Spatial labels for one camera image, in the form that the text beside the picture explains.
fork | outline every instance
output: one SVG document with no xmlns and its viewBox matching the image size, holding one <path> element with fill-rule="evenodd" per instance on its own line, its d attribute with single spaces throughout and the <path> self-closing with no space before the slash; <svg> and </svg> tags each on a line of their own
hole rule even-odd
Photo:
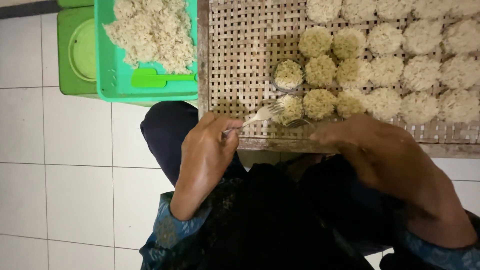
<svg viewBox="0 0 480 270">
<path fill-rule="evenodd" d="M 251 124 L 255 121 L 258 121 L 258 120 L 268 120 L 268 119 L 274 117 L 275 115 L 283 112 L 283 109 L 284 108 L 280 104 L 278 104 L 277 102 L 272 103 L 268 106 L 262 107 L 258 110 L 257 114 L 252 119 L 243 123 L 243 126 L 241 128 L 244 128 L 244 127 L 248 126 L 249 124 Z M 223 135 L 227 136 L 230 133 L 230 131 L 232 131 L 232 129 L 224 131 Z"/>
<path fill-rule="evenodd" d="M 307 121 L 305 119 L 297 119 L 297 120 L 293 120 L 290 123 L 288 123 L 287 128 L 297 128 L 297 127 L 304 126 L 306 124 L 310 124 L 310 126 L 315 127 L 312 123 L 310 123 L 309 121 Z"/>
</svg>

